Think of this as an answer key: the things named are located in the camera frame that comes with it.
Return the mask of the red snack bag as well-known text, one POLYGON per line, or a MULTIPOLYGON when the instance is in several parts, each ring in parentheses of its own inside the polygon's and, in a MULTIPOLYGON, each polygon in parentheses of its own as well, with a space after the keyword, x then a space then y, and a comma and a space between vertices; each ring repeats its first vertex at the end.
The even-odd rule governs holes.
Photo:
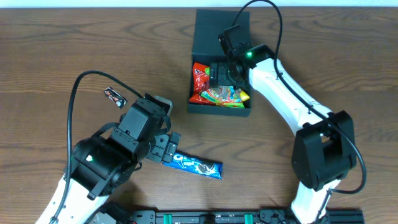
POLYGON ((190 103, 200 105, 212 105, 213 103, 201 96, 201 93, 209 88, 210 68, 206 65, 195 62, 192 68, 193 72, 193 95, 190 97, 190 103))

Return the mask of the blue Oreo cookie pack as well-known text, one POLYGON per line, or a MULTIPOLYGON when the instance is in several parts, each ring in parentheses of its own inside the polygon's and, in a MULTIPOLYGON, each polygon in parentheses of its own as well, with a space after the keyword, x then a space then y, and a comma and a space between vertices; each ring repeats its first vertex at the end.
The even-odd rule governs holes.
POLYGON ((223 164, 221 162, 200 159, 187 154, 175 153, 170 162, 163 162, 164 166, 198 174, 214 179, 222 179, 223 164))

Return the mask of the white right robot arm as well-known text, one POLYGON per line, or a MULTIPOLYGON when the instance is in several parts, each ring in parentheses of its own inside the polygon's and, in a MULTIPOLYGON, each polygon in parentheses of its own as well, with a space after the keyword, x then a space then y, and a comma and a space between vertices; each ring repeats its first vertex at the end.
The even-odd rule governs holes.
POLYGON ((353 121, 312 98, 268 46, 233 43, 239 31, 235 25, 218 36, 226 61, 211 64, 210 85, 250 86, 283 117, 295 136, 292 167, 300 181, 290 209, 298 223, 317 223, 332 191, 356 166, 353 121))

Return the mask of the small black candy bar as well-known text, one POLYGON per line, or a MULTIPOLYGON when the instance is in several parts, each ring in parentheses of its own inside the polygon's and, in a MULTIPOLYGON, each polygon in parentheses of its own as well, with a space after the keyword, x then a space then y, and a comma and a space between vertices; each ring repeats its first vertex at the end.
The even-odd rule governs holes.
POLYGON ((109 99, 111 99, 120 109, 122 109, 127 103, 127 99, 125 99, 125 97, 120 95, 118 92, 116 92, 111 87, 107 87, 104 90, 104 95, 105 95, 105 97, 108 97, 109 99))

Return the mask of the yellow Hacks candy bag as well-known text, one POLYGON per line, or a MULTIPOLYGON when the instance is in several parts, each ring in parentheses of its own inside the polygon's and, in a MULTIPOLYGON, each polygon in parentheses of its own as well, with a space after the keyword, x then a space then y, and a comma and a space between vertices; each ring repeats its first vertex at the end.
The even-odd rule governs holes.
POLYGON ((239 92, 240 98, 242 102, 245 102, 250 99, 250 96, 243 90, 239 92))

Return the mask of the green Haribo gummy bag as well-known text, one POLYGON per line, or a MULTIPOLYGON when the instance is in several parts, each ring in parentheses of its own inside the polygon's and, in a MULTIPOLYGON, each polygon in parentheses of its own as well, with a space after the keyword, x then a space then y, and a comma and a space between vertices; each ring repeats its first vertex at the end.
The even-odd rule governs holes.
POLYGON ((242 88, 234 87, 234 80, 229 75, 228 68, 210 68, 209 88, 201 96, 216 106, 228 108, 244 108, 239 92, 242 88))

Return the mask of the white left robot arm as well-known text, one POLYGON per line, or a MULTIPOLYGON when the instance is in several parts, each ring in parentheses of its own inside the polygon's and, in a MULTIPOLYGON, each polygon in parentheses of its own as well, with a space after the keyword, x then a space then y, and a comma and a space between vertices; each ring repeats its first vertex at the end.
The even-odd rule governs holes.
POLYGON ((72 152, 57 189, 38 223, 84 223, 120 185, 142 166, 142 160, 172 161, 181 136, 171 132, 173 104, 160 96, 145 95, 72 152))

